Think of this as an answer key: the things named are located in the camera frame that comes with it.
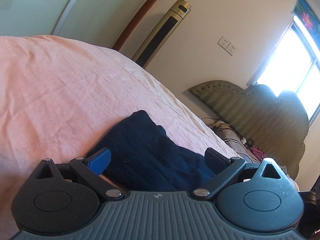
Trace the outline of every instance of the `pink lotus flower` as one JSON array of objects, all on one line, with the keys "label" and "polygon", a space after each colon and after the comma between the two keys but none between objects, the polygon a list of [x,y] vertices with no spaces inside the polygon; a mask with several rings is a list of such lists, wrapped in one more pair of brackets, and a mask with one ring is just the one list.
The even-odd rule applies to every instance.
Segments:
[{"label": "pink lotus flower", "polygon": [[310,19],[310,16],[303,12],[302,13],[302,20],[304,21],[304,26],[308,28],[310,31],[312,31],[312,27],[315,26],[312,20]]}]

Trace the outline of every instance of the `window frame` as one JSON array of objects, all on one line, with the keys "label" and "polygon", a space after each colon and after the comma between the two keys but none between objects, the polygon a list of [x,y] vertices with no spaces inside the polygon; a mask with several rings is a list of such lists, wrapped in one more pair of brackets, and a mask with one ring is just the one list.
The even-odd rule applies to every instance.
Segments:
[{"label": "window frame", "polygon": [[[282,40],[282,38],[284,37],[284,35],[292,28],[292,26],[297,30],[296,34],[299,36],[299,38],[301,39],[301,41],[304,43],[306,49],[308,50],[310,57],[311,57],[311,62],[310,62],[310,66],[309,66],[309,70],[308,73],[305,76],[308,76],[309,72],[311,71],[312,67],[315,65],[318,68],[318,71],[320,72],[320,58],[319,55],[317,55],[314,50],[312,49],[312,46],[310,45],[308,39],[305,37],[305,35],[303,34],[302,30],[299,28],[298,24],[295,22],[294,20],[294,16],[291,18],[289,24],[287,25],[286,29],[284,30],[284,32],[282,33],[279,41],[276,43],[276,45],[274,46],[274,48],[272,49],[271,53],[267,56],[267,58],[261,63],[261,65],[259,66],[259,68],[257,69],[257,71],[253,74],[253,76],[250,78],[250,80],[247,82],[247,87],[251,87],[253,85],[257,84],[258,79],[260,78],[260,76],[263,74],[263,72],[266,70],[266,68],[269,65],[270,60],[272,59],[273,55],[276,52],[276,48],[278,47],[280,41]],[[301,84],[299,85],[299,87],[297,88],[297,90],[295,91],[295,93],[297,93],[299,91],[299,89],[301,88],[301,85],[303,84],[303,82],[305,81],[305,79],[301,82]],[[309,125],[311,125],[314,120],[316,119],[316,117],[318,116],[318,114],[320,113],[320,104],[318,105],[317,109],[315,110],[315,112],[313,113],[313,115],[311,116],[311,118],[309,119]]]}]

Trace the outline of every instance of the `mattress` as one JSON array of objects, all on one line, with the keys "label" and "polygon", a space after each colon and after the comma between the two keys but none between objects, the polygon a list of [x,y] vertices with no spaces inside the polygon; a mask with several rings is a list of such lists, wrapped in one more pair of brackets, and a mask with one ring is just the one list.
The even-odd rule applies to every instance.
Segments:
[{"label": "mattress", "polygon": [[0,239],[18,228],[10,205],[45,157],[84,156],[108,130],[145,110],[177,145],[237,156],[145,70],[120,53],[55,36],[0,37]]}]

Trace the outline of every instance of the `window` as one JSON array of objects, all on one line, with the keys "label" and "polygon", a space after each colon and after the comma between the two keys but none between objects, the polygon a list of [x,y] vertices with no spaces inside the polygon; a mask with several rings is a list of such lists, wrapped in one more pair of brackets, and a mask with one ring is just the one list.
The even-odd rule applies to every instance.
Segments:
[{"label": "window", "polygon": [[295,92],[312,122],[320,112],[320,51],[306,26],[294,15],[270,57],[247,85],[267,85],[276,96],[283,90]]}]

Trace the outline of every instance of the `scalloped headboard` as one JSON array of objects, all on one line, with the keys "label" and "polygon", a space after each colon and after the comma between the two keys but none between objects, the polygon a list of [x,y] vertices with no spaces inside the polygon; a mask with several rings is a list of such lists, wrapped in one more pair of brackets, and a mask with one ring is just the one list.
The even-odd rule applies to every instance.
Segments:
[{"label": "scalloped headboard", "polygon": [[267,156],[287,166],[292,179],[297,177],[309,120],[295,93],[283,91],[276,97],[266,85],[244,90],[222,80],[204,82],[189,91]]}]

